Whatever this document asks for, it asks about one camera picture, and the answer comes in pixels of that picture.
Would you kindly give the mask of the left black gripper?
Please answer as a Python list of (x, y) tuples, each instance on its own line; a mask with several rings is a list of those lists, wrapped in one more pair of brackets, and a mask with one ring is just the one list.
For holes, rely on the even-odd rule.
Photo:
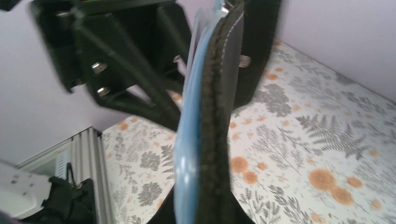
[(191, 31), (174, 0), (34, 0), (30, 10), (59, 80), (105, 108), (176, 131)]

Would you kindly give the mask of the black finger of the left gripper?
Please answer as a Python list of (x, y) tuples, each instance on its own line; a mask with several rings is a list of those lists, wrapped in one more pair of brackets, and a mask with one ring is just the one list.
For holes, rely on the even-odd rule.
[(234, 108), (249, 103), (270, 58), (281, 0), (246, 0), (241, 55), (250, 64), (239, 68)]

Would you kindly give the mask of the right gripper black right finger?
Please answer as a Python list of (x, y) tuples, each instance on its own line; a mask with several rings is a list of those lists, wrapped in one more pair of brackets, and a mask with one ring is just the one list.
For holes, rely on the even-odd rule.
[(255, 224), (255, 222), (243, 210), (240, 203), (229, 190), (229, 223), (230, 224)]

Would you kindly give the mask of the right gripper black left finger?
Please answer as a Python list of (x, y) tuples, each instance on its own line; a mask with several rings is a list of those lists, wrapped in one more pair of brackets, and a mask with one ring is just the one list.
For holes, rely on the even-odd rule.
[(173, 187), (165, 197), (158, 211), (147, 222), (147, 224), (176, 224)]

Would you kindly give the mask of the black card holder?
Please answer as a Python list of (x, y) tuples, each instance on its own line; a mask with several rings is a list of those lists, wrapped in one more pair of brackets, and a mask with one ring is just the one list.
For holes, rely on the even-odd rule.
[(228, 125), (238, 79), (244, 2), (217, 0), (194, 21), (174, 148), (178, 224), (231, 224)]

